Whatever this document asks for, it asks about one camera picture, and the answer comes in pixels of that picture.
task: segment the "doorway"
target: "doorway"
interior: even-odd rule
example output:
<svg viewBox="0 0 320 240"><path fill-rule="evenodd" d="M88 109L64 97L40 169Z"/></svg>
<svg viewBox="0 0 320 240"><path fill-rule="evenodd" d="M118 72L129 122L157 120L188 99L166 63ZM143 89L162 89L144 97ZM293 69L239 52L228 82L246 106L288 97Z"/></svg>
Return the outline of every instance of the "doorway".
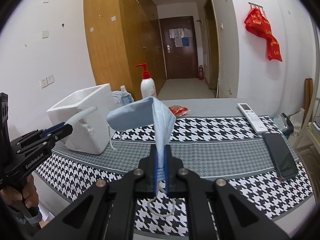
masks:
<svg viewBox="0 0 320 240"><path fill-rule="evenodd" d="M167 79L198 76L198 53L193 16L160 19Z"/></svg>
<svg viewBox="0 0 320 240"><path fill-rule="evenodd" d="M213 90L216 98L219 97L219 76L220 76L220 53L218 40L218 27L212 0L206 0L204 4L204 15L207 26L209 45L209 71L210 80L208 86Z"/></svg>

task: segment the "hand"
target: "hand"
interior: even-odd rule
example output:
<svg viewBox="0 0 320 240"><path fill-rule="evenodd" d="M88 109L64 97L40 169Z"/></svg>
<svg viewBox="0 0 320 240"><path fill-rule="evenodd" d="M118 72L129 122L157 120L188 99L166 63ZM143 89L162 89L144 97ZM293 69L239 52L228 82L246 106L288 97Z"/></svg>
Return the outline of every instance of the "hand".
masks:
<svg viewBox="0 0 320 240"><path fill-rule="evenodd" d="M22 190L22 195L13 187L5 187L0 191L0 195L3 198L4 202L7 205L14 207L19 210L15 201L22 200L22 195L25 198L25 205L27 208L36 207L39 204L39 196L36 191L36 186L33 181L33 176L29 175L27 177L27 184L24 186Z"/></svg>

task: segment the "remote control screen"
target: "remote control screen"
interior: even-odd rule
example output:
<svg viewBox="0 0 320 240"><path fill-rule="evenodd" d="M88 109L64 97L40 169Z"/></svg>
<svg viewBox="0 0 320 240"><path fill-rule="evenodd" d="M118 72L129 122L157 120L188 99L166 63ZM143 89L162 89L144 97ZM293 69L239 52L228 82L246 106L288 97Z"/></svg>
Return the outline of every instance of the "remote control screen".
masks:
<svg viewBox="0 0 320 240"><path fill-rule="evenodd" d="M247 104L241 104L241 107L242 107L244 110L251 110L250 107L249 107Z"/></svg>

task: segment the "white lotion bottle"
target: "white lotion bottle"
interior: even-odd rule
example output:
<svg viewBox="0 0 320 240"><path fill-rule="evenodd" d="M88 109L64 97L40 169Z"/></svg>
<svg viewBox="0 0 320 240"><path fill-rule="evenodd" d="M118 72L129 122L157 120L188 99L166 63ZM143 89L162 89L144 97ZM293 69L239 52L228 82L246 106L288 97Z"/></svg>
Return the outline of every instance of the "white lotion bottle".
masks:
<svg viewBox="0 0 320 240"><path fill-rule="evenodd" d="M157 94L156 94L155 82L151 78L150 72L147 70L147 64L144 63L144 64L136 65L136 67L140 67L140 66L143 67L142 81L140 85L142 98L147 98L147 97L156 98Z"/></svg>

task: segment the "styrofoam box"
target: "styrofoam box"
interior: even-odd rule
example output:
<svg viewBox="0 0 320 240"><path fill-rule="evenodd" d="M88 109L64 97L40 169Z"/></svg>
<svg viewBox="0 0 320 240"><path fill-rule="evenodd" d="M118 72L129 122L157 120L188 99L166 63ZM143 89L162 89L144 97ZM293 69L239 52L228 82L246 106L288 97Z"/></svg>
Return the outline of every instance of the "styrofoam box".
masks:
<svg viewBox="0 0 320 240"><path fill-rule="evenodd" d="M98 155L103 152L110 140L107 115L117 108L110 84L78 90L47 110L47 114L52 124L56 125L66 122L73 115L91 106L97 106L98 109L73 126L73 132L69 135L65 146L73 151Z"/></svg>

